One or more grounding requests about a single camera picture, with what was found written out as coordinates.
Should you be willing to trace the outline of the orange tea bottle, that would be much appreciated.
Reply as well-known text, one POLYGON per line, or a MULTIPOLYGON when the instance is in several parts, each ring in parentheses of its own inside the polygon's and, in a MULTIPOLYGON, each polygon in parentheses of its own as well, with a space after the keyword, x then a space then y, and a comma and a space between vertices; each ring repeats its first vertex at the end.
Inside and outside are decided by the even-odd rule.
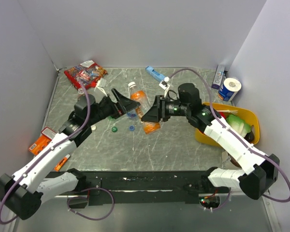
POLYGON ((77 90, 77 94, 78 94, 78 98, 80 98, 81 96, 84 96, 85 95, 85 91, 82 88, 79 88, 77 90))
MULTIPOLYGON (((130 91, 130 99, 138 101, 141 104, 141 106, 135 109, 138 118, 141 120, 142 116, 150 109, 147 95, 143 90, 138 88, 137 85, 135 87, 129 88, 129 91, 130 91)), ((146 134, 150 134, 160 129, 159 123, 142 122, 142 121, 141 123, 146 134)))

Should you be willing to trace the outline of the clear blue water bottle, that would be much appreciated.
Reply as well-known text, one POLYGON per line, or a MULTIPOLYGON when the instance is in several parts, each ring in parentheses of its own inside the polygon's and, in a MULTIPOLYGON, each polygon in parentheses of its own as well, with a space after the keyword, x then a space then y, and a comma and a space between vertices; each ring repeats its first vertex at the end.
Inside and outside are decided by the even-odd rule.
POLYGON ((138 120, 138 115, 135 110, 131 110, 130 112, 128 112, 127 117, 128 119, 131 119, 131 120, 138 120))

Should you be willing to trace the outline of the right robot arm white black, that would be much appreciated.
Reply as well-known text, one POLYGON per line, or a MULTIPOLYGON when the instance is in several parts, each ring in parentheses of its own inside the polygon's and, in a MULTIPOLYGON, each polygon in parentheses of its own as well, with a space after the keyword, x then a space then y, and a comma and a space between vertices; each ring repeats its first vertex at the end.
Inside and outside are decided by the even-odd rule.
POLYGON ((277 180, 279 158, 262 153, 243 139, 217 111, 202 103, 194 84, 181 84, 178 94, 176 100, 157 95, 141 120, 158 123, 172 116, 186 117, 190 125, 217 142, 241 167, 238 170, 210 168, 202 180, 203 190, 211 193, 219 187, 234 188, 251 199, 259 199, 277 180))

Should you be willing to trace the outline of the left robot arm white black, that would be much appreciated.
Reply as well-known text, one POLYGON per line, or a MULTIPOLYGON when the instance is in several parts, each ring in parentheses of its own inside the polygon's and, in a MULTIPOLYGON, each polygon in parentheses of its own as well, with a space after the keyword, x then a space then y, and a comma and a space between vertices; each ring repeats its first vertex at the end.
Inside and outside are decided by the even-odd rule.
POLYGON ((114 88, 112 93, 116 102, 108 95, 104 95, 100 102, 88 93, 79 97, 74 111, 51 142, 13 175, 3 174, 0 177, 0 208, 6 206, 17 217, 26 220, 55 196, 70 191, 75 194, 85 191, 86 176, 77 169, 70 169, 53 180, 45 181, 44 178, 91 135, 92 125, 108 117, 117 119, 140 106, 139 102, 123 96, 114 88))

